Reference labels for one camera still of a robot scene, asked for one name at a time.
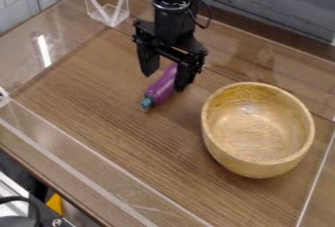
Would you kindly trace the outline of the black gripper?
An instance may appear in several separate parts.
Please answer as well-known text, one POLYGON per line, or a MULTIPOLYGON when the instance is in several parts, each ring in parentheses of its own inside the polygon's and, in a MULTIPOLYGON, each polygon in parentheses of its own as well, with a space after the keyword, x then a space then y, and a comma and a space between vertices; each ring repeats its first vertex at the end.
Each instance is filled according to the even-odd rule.
POLYGON ((196 27, 208 28, 209 23, 197 21, 197 2, 154 2, 153 9, 151 22, 134 21, 139 69, 145 76, 151 76, 159 68, 161 56, 178 63, 174 89, 182 92, 194 81, 208 55, 208 50, 194 37, 196 27))

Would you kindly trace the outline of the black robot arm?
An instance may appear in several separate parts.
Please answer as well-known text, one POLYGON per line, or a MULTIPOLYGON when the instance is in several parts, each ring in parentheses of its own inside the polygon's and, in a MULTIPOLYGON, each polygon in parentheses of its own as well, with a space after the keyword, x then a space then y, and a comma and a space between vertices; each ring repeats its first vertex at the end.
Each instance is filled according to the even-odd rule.
POLYGON ((151 76, 159 68, 159 57, 172 60, 177 64, 177 91, 194 81, 208 56, 194 36, 196 26, 208 28, 196 20, 200 3, 201 0, 151 0, 154 20, 134 21, 141 72, 151 76))

